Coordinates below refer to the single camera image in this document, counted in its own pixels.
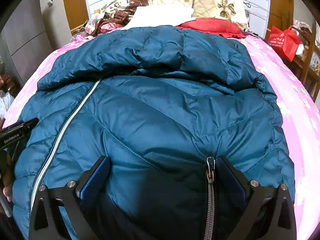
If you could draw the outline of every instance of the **zipper teeth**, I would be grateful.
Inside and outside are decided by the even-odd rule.
[[[214,220],[214,190],[213,184],[208,183],[208,213],[205,226],[204,240],[211,240]]]
[[[87,101],[87,99],[90,97],[90,95],[94,92],[94,90],[96,89],[96,87],[98,86],[98,84],[100,83],[101,79],[99,79],[94,85],[93,87],[90,89],[89,93],[84,97],[84,99],[82,99],[81,103],[78,105],[78,107],[75,109],[75,111],[69,116],[69,118],[67,119],[67,121],[64,123],[63,127],[61,128],[58,137],[53,145],[52,148],[52,152],[47,160],[47,162],[45,163],[45,165],[43,166],[43,168],[41,169],[40,173],[38,174],[38,177],[35,181],[35,184],[33,186],[32,189],[32,193],[31,193],[31,201],[30,201],[30,211],[32,211],[32,207],[33,207],[33,203],[35,201],[36,198],[36,193],[38,190],[38,187],[42,181],[42,178],[44,176],[44,174],[47,172],[54,155],[56,154],[57,150],[58,150],[58,146],[64,136],[65,131],[67,130],[69,124],[72,122],[72,120],[74,119],[74,117],[78,114],[78,112],[81,110],[81,108],[83,107],[84,103]]]

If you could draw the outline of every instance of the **pink bed sheet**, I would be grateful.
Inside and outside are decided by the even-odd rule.
[[[295,165],[297,239],[306,240],[320,221],[319,111],[300,81],[269,45],[252,35],[238,41],[246,46],[257,71],[268,78],[278,96],[277,104],[284,120],[282,128]],[[42,62],[9,108],[4,127],[18,120],[24,105],[36,93],[37,82],[51,70],[55,59],[85,42],[87,40],[67,44]]]

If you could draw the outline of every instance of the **brown wooden door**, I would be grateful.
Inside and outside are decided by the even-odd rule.
[[[280,30],[287,29],[293,24],[293,0],[270,0],[270,13],[268,21],[268,29],[272,26]],[[270,32],[267,31],[265,40],[268,40]]]
[[[70,30],[73,30],[89,19],[85,0],[63,0]]]

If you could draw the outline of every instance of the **wooden cabinet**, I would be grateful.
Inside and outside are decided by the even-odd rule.
[[[268,21],[268,29],[272,26],[280,30],[287,29],[293,24],[293,0],[270,0],[270,13]],[[267,31],[265,40],[268,40],[270,32]]]
[[[23,87],[51,52],[40,0],[22,0],[0,34],[0,54],[8,75]]]
[[[85,0],[63,0],[69,28],[73,30],[89,19]]]

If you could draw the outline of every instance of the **red pillow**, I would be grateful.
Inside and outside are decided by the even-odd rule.
[[[237,25],[227,20],[216,18],[197,18],[195,21],[183,23],[177,28],[221,35],[225,38],[245,38]]]

